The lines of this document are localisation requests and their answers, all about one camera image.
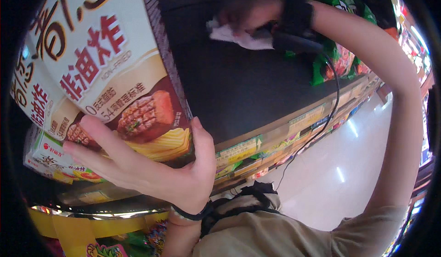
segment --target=yellow display stand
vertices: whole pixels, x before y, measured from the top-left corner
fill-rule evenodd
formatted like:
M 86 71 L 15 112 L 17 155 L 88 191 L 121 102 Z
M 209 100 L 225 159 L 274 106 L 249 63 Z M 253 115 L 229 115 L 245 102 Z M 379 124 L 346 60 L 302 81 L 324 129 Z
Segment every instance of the yellow display stand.
M 149 227 L 168 216 L 168 212 L 164 212 L 129 219 L 90 220 L 51 215 L 33 209 L 29 209 L 29 214 L 42 236 L 59 240 L 66 257 L 86 256 L 87 246 L 94 245 L 96 238 L 148 231 Z

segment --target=white tiled floor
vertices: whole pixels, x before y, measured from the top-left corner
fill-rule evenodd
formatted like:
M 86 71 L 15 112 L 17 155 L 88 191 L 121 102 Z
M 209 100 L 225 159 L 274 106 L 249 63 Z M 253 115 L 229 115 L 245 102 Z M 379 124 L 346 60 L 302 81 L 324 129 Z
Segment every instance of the white tiled floor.
M 364 210 L 380 173 L 391 102 L 383 106 L 375 94 L 343 126 L 297 156 L 278 190 L 285 215 L 329 231 Z M 284 168 L 258 181 L 277 187 Z

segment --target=beige shirt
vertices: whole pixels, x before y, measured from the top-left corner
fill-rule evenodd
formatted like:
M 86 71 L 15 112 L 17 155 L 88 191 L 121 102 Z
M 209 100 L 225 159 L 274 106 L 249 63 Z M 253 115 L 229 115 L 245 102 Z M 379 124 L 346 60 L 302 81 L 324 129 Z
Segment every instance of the beige shirt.
M 272 207 L 279 209 L 277 195 L 266 195 Z M 406 209 L 387 206 L 345 218 L 332 231 L 265 211 L 241 213 L 218 221 L 196 244 L 193 256 L 381 256 L 396 236 Z

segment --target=potato chip box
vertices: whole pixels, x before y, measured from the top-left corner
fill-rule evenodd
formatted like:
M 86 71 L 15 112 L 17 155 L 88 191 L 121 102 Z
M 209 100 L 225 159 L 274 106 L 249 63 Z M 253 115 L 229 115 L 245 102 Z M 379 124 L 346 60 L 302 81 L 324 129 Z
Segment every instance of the potato chip box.
M 45 0 L 27 29 L 11 96 L 47 134 L 38 158 L 64 161 L 55 140 L 107 155 L 80 126 L 86 114 L 152 160 L 181 167 L 194 158 L 159 0 Z
M 106 180 L 90 169 L 77 164 L 70 155 L 63 152 L 61 143 L 33 125 L 26 136 L 23 164 L 44 177 L 62 183 L 89 181 L 101 183 Z

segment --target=chip bag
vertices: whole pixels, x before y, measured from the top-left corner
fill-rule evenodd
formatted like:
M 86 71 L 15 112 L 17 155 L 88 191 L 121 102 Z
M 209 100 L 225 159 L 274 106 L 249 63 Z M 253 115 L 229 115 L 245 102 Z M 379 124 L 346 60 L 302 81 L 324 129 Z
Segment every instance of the chip bag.
M 346 4 L 345 0 L 318 0 L 328 5 L 334 6 L 338 9 L 354 13 L 354 11 Z M 335 43 L 332 40 L 326 39 L 323 42 L 323 51 L 330 58 L 339 78 L 353 77 L 351 74 L 351 65 L 354 61 L 355 55 L 343 46 Z M 313 86 L 319 85 L 326 81 L 334 79 L 334 73 L 326 58 L 323 55 L 317 55 L 313 63 L 313 78 L 311 84 Z
M 358 16 L 377 25 L 377 20 L 375 18 L 375 15 L 367 5 L 362 3 L 360 0 L 345 0 L 345 1 L 346 3 L 348 3 L 350 7 L 354 7 L 355 12 Z M 371 73 L 371 69 L 367 67 L 358 57 L 355 57 L 351 67 L 350 76 L 366 75 L 369 73 Z

